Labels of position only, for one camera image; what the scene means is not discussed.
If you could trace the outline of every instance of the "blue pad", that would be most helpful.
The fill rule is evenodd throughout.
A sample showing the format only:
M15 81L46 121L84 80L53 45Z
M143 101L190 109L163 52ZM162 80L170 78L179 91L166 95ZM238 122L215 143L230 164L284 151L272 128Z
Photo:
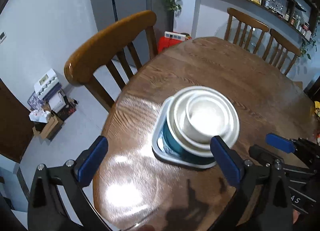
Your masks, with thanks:
M267 134L266 143L286 153L294 153L296 151L293 142L276 134Z
M230 150L220 136L211 138L210 150L230 186L239 188L244 176L243 160L236 151Z
M76 159L74 173L81 187L89 186L107 152L107 139L98 136L90 148L84 150Z

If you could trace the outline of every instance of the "chair backrest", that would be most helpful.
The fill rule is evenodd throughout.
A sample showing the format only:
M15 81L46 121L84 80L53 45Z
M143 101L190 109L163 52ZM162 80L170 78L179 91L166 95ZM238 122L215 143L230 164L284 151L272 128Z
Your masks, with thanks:
M269 64L273 65L274 67L277 67L278 70L281 70L282 68L282 65L284 63L284 60L287 58L287 55L288 55L288 52L292 52L294 53L294 57L292 59L292 61L290 62L289 66L287 67L287 69L285 70L284 72L284 75L287 75L289 70L291 69L292 65L294 64L294 62L296 61L297 57L301 55L301 51L299 50L298 47L294 46L289 40L287 40L286 38L284 38L281 34L279 34L276 30L274 29L271 29L270 30L270 40L268 42L268 45L267 45L267 48L262 56L262 58L264 60L266 60L268 54L269 54L269 51L270 51L270 48L271 48L271 45L272 45L272 42L273 42L273 39L276 40L277 42L277 46L273 52L273 54L271 55L271 58L270 58L270 61L269 61Z
M239 42L239 46L240 47L242 47L242 45L244 43L244 38L245 38L245 34L247 32L247 27L248 26L251 27L249 35L247 37L247 40L245 41L245 45L244 45L244 49L245 50L248 50L248 46L249 46L249 43L250 43L250 40L251 40L251 37L252 37L253 28L258 28L258 29L262 30L261 35L259 37L259 40L257 42L257 45L256 45L256 47L255 47L255 49L253 51L253 53L255 54L259 49L259 46L261 44L261 41L263 39L264 34L266 32L269 32L269 27L266 24L256 20L255 18L252 18L252 17L248 16L247 14L240 12L239 10L236 10L236 9L233 9L233 8L228 8L227 12L229 14L229 19L228 19L227 30L226 30L226 33L224 35L224 39L226 41L229 40L232 17L235 17L237 20L239 20L239 24L238 24L238 28L237 28L237 31L236 31L236 35L235 35L235 38L233 39L233 43L234 44L237 44L237 42L239 40L241 24L244 23L244 29L243 29L243 32L242 32L242 35L241 35L241 38L240 38L240 42Z
M109 111L114 104L113 99L94 77L93 73L99 67L106 65L111 75L122 90L125 86L123 79L112 62L116 55L128 76L133 76L131 68L124 54L127 46L133 61L139 69L141 62L132 41L145 30L149 45L150 59L158 54L156 37L153 26L156 23L156 14L150 10L133 14L121 19L98 32L80 46L68 59L64 66L67 80L74 86L85 85L92 95Z

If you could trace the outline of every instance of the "metal bolt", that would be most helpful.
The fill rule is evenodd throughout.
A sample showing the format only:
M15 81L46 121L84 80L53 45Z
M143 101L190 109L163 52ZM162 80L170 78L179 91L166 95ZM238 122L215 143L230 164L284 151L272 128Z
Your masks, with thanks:
M75 163L74 160L68 160L66 162L66 166L71 167L74 163Z
M244 165L251 166L253 162L251 160L244 160Z
M43 170L43 168L44 168L44 164L39 164L38 167L37 167L37 169L38 169L39 171Z
M275 163L274 164L274 167L277 169L277 170L280 170L282 168L281 164L280 163Z

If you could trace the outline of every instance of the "wooden door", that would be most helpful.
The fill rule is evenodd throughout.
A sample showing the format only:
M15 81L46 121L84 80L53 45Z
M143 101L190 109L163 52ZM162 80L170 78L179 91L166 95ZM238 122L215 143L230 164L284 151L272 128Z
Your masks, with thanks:
M33 136L29 113L0 79L0 154L18 163Z

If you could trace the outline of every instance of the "table top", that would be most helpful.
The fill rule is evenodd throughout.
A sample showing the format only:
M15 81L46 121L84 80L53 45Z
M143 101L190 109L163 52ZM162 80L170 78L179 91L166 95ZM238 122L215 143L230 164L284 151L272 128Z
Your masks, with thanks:
M233 149L249 157L251 145L303 166L294 155L265 144L272 132L315 141L313 103L278 69L216 37L166 49L145 64L123 89L102 134L109 151L93 180L94 206L120 229L151 224L158 230L207 230L231 199L219 166L195 171L157 160L151 137L163 101L182 88L202 85L225 95L240 120Z

